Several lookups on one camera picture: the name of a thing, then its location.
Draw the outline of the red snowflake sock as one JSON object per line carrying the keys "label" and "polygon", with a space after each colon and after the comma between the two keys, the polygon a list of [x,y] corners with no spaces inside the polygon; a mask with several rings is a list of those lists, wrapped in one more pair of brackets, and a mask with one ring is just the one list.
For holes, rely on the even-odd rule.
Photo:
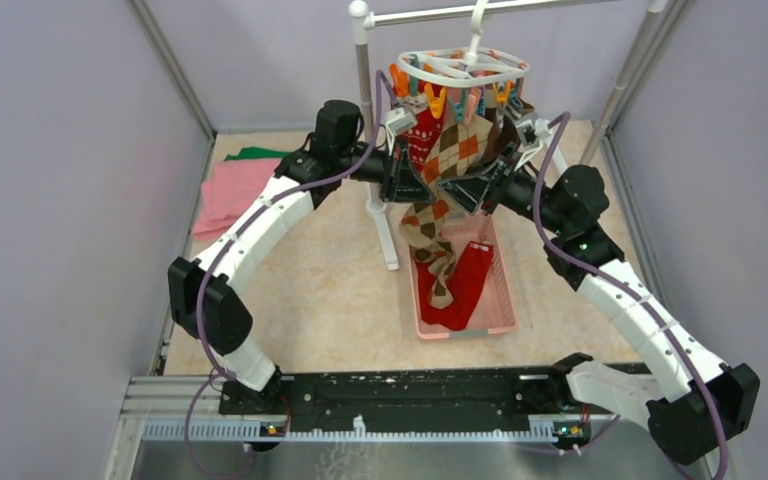
{"label": "red snowflake sock", "polygon": [[417,124],[401,134],[409,144],[412,163],[418,170],[422,168],[431,149],[440,137],[444,118],[433,116],[430,108],[425,108],[416,114]]}

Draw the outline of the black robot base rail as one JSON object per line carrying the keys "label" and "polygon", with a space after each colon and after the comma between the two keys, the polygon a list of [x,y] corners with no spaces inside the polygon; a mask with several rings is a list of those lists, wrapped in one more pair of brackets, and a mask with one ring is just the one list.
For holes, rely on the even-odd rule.
{"label": "black robot base rail", "polygon": [[258,423],[257,446],[294,441],[545,443],[597,438],[597,407],[563,403],[545,367],[281,374],[222,386],[218,411]]}

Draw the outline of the red santa sock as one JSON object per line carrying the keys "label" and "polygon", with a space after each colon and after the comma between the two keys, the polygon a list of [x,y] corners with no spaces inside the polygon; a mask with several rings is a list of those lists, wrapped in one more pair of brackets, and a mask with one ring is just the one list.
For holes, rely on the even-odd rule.
{"label": "red santa sock", "polygon": [[437,308],[431,304],[433,286],[436,278],[428,271],[428,265],[413,261],[417,271],[417,295],[420,309],[420,321],[427,325],[438,325],[450,329],[453,325],[448,308]]}
{"label": "red santa sock", "polygon": [[487,243],[470,242],[456,265],[450,285],[453,302],[448,328],[461,331],[468,325],[482,295],[494,247]]}

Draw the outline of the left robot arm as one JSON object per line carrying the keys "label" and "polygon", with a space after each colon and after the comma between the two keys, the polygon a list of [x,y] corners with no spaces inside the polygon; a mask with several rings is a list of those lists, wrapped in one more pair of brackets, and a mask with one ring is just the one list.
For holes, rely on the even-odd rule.
{"label": "left robot arm", "polygon": [[285,155],[251,206],[194,259],[178,257],[167,278],[172,320],[201,342],[217,373],[243,385],[243,401],[257,413],[279,404],[275,363],[251,335],[253,319],[239,295],[282,237],[313,213],[345,179],[379,187],[384,201],[431,199],[408,153],[405,132],[418,121],[396,105],[370,125],[385,145],[360,140],[359,107],[329,100],[302,146]]}

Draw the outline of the argyle beige sock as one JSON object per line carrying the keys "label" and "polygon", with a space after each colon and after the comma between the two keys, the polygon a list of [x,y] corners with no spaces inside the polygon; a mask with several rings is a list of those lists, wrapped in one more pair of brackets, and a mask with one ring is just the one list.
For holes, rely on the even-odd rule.
{"label": "argyle beige sock", "polygon": [[429,187],[432,199],[411,204],[400,220],[399,232],[410,247],[412,259],[425,266],[432,283],[425,294],[437,309],[454,301],[449,279],[457,256],[451,241],[443,234],[447,216],[461,206],[444,190],[448,181],[465,175],[481,159],[494,123],[484,118],[468,124],[447,122],[430,153],[423,161],[421,179]]}
{"label": "argyle beige sock", "polygon": [[516,118],[511,118],[506,109],[487,107],[484,118],[491,123],[491,130],[479,160],[480,164],[492,163],[510,144],[515,146],[521,144],[516,128]]}

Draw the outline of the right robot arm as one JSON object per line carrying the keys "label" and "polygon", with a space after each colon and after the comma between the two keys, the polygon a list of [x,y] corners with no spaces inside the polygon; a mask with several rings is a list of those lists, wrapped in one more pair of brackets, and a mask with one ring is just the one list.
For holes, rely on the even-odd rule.
{"label": "right robot arm", "polygon": [[470,213],[503,206],[533,221],[554,272],[594,305],[639,355],[642,379],[576,353],[546,385],[549,404],[572,412],[600,407],[645,429],[673,462],[689,465],[749,426],[760,380],[702,345],[638,277],[599,217],[609,204],[600,172],[575,165],[553,185],[498,159],[443,180],[439,188]]}

